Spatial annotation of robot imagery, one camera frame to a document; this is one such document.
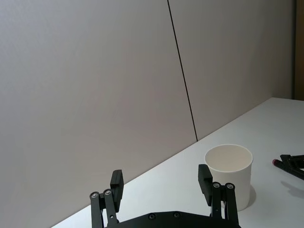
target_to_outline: table surface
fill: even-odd
[[[251,199],[249,207],[238,213],[240,226],[303,227],[304,181],[273,166],[272,160],[281,154],[304,154],[304,102],[279,98],[267,100],[125,184],[117,218],[125,221],[175,210],[209,215],[198,165],[205,162],[210,148],[226,143],[245,146],[254,157]],[[53,228],[91,228],[90,206]]]

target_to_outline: black tool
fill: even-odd
[[[207,165],[199,165],[199,185],[211,206],[210,216],[190,214],[180,211],[155,212],[119,223],[116,213],[119,211],[123,195],[124,180],[121,170],[112,174],[110,189],[103,193],[91,193],[92,228],[104,228],[103,210],[106,209],[109,228],[240,228],[235,198],[235,186],[232,183],[221,185],[212,182],[213,178]],[[221,215],[221,201],[225,203],[225,218]]]
[[[276,167],[304,180],[304,171],[301,170],[304,169],[304,155],[291,156],[282,154],[280,157],[282,161],[274,159],[272,163]]]

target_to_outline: white paper cup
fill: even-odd
[[[243,146],[225,144],[210,149],[205,162],[213,176],[213,181],[222,185],[233,183],[236,194],[237,210],[247,207],[250,198],[251,152]]]

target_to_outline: cup rim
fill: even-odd
[[[250,162],[247,166],[245,166],[244,168],[241,168],[241,169],[238,169],[238,170],[234,170],[234,171],[221,171],[221,170],[217,170],[217,169],[214,169],[214,168],[210,167],[210,166],[207,164],[207,161],[206,161],[206,156],[207,156],[207,154],[208,154],[211,150],[213,150],[214,148],[216,148],[216,147],[219,147],[219,146],[228,146],[228,145],[230,145],[230,146],[239,146],[239,147],[242,147],[243,149],[245,149],[246,151],[248,151],[249,154],[250,154],[250,156],[251,156],[251,162]],[[241,146],[241,145],[238,145],[238,144],[220,144],[220,145],[214,146],[214,147],[212,147],[211,149],[209,149],[209,150],[207,151],[207,153],[205,154],[205,157],[204,157],[204,158],[205,158],[205,163],[208,165],[209,169],[213,169],[213,170],[215,170],[215,171],[217,171],[217,172],[223,172],[223,173],[233,173],[233,172],[239,172],[239,171],[245,170],[245,169],[247,169],[247,168],[252,164],[252,162],[253,162],[253,155],[252,155],[252,153],[250,152],[250,150],[247,149],[245,146]]]

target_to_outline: gray wall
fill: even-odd
[[[198,139],[292,93],[292,0],[170,1]]]
[[[291,89],[290,1],[202,2],[171,1],[199,138]],[[196,141],[166,1],[0,9],[0,227],[52,226]]]

